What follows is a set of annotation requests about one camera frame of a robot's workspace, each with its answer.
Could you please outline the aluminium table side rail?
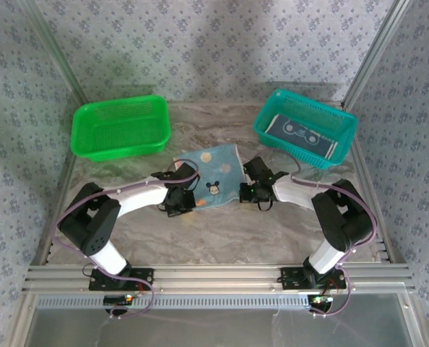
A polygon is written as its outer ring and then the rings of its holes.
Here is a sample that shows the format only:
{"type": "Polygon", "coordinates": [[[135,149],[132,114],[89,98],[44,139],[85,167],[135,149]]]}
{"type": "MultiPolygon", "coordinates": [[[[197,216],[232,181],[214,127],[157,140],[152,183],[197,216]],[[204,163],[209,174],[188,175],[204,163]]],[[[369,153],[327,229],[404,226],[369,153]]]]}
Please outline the aluminium table side rail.
{"type": "Polygon", "coordinates": [[[381,262],[395,263],[396,255],[394,254],[394,249],[391,244],[389,234],[386,230],[386,223],[378,203],[376,191],[373,186],[367,164],[365,162],[357,133],[355,133],[351,144],[350,156],[355,167],[355,173],[360,187],[360,194],[364,201],[368,204],[368,207],[371,209],[378,222],[378,229],[375,240],[373,241],[378,247],[378,257],[380,258],[381,262]]]}
{"type": "Polygon", "coordinates": [[[23,207],[25,241],[22,251],[27,265],[40,261],[43,247],[48,244],[48,228],[55,218],[56,206],[66,181],[67,165],[71,162],[69,149],[72,118],[81,106],[75,100],[68,103],[46,105],[30,116],[27,130],[27,179],[23,207]]]}

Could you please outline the thin aluminium table edge strip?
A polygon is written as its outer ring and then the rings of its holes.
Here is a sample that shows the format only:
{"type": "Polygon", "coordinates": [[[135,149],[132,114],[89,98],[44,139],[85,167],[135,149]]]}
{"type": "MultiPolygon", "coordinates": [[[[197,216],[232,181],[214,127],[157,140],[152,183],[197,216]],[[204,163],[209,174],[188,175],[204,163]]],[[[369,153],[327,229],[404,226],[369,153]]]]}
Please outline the thin aluminium table edge strip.
{"type": "Polygon", "coordinates": [[[266,101],[246,101],[246,102],[238,102],[238,101],[225,101],[225,102],[210,102],[210,101],[198,101],[198,102],[183,102],[183,101],[169,101],[169,106],[177,106],[177,107],[196,107],[196,106],[255,106],[262,107],[266,101]]]}

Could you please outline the green plastic basket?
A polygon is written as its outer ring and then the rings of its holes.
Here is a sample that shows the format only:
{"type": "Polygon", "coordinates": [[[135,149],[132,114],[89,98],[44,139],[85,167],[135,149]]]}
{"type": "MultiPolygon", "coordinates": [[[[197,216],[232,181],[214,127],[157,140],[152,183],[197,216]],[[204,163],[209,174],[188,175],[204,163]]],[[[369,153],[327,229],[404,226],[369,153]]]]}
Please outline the green plastic basket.
{"type": "Polygon", "coordinates": [[[159,153],[171,136],[167,101],[159,95],[88,103],[72,119],[71,151],[91,161],[159,153]]]}

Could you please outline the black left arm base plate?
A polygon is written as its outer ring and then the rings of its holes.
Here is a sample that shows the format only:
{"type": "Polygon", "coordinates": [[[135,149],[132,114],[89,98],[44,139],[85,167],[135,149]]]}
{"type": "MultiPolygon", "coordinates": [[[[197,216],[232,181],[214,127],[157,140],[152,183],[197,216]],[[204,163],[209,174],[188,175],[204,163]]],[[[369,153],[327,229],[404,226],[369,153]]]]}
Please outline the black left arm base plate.
{"type": "MultiPolygon", "coordinates": [[[[153,284],[154,270],[152,268],[127,267],[120,277],[130,277],[145,280],[153,284]]],[[[118,280],[105,275],[98,269],[94,269],[90,275],[90,291],[149,291],[148,285],[134,280],[118,280]]]]}

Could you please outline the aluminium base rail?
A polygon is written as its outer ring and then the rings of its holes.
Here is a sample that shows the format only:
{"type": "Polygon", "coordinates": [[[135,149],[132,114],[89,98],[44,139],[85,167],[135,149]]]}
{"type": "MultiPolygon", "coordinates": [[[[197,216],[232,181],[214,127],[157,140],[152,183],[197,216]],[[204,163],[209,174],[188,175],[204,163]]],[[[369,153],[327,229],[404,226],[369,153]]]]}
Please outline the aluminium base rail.
{"type": "MultiPolygon", "coordinates": [[[[354,294],[415,290],[406,264],[350,262],[343,264],[354,294]]],[[[154,265],[153,286],[159,294],[275,294],[279,265],[154,265]]],[[[24,294],[85,294],[90,265],[32,266],[22,284],[24,294]]]]}

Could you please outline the light blue dotted cartoon towel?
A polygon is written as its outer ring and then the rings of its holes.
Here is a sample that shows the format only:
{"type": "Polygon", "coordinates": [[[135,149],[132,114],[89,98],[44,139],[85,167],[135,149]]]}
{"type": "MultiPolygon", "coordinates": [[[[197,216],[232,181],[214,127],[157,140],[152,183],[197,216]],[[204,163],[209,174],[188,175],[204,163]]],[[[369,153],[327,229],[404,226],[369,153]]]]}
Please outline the light blue dotted cartoon towel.
{"type": "Polygon", "coordinates": [[[199,168],[199,181],[192,184],[196,210],[220,207],[239,199],[240,184],[246,182],[243,164],[237,145],[224,144],[203,150],[182,153],[174,157],[183,163],[199,168]]]}

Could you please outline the dark blue towel white print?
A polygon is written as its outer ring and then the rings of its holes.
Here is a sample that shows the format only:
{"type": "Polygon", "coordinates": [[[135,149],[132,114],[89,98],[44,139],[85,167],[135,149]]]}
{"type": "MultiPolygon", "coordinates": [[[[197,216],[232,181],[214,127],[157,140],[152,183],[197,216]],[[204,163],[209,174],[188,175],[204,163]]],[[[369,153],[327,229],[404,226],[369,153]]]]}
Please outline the dark blue towel white print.
{"type": "Polygon", "coordinates": [[[265,133],[325,159],[330,159],[338,145],[337,141],[331,140],[280,113],[272,118],[265,133]]]}

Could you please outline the aluminium frame post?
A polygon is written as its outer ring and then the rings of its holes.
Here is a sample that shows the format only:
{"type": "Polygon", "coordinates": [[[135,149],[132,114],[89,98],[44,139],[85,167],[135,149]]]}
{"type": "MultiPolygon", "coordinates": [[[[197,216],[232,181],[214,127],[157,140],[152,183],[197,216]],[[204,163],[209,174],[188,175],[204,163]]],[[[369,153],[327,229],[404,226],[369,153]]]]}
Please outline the aluminium frame post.
{"type": "Polygon", "coordinates": [[[344,111],[351,111],[369,77],[380,61],[386,47],[391,42],[392,37],[396,33],[405,12],[408,10],[412,0],[393,0],[381,26],[371,43],[362,64],[360,65],[355,78],[353,79],[344,99],[342,100],[342,108],[344,111]]]}
{"type": "Polygon", "coordinates": [[[85,95],[85,92],[69,63],[66,54],[62,50],[59,42],[56,40],[51,26],[44,18],[36,1],[18,0],[18,2],[27,15],[30,24],[33,26],[34,31],[37,33],[49,56],[56,65],[60,75],[63,77],[74,99],[80,105],[88,103],[87,96],[85,95]]]}

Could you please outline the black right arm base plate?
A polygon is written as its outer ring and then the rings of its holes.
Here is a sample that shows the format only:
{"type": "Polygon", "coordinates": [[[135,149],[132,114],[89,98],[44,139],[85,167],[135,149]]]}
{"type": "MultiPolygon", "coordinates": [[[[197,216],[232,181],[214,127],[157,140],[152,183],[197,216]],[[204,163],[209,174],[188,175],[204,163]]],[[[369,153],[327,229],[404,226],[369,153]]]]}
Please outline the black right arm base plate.
{"type": "Polygon", "coordinates": [[[277,282],[283,290],[346,289],[347,283],[342,270],[332,269],[319,274],[307,267],[282,267],[277,282]]]}

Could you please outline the grey metal sheet panel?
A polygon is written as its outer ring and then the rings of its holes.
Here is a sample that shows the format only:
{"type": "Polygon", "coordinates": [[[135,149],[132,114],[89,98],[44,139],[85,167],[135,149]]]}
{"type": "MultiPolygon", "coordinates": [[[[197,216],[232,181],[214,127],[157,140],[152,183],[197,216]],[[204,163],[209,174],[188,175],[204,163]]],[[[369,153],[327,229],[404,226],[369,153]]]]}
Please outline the grey metal sheet panel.
{"type": "Polygon", "coordinates": [[[151,308],[112,318],[108,309],[38,309],[38,297],[9,347],[429,347],[405,293],[338,296],[342,311],[327,317],[309,309],[151,308]]]}

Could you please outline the teal plastic basket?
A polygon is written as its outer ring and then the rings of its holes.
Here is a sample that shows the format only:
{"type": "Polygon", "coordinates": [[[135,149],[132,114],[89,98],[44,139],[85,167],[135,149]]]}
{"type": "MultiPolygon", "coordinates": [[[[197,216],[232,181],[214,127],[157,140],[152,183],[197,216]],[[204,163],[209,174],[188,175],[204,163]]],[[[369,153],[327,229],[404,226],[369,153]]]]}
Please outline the teal plastic basket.
{"type": "Polygon", "coordinates": [[[357,127],[358,120],[352,114],[283,89],[275,90],[268,97],[253,123],[253,129],[262,144],[284,150],[297,159],[320,169],[327,169],[343,162],[349,152],[357,127]],[[337,148],[330,159],[322,158],[266,134],[265,130],[272,118],[279,113],[337,141],[337,148]]]}

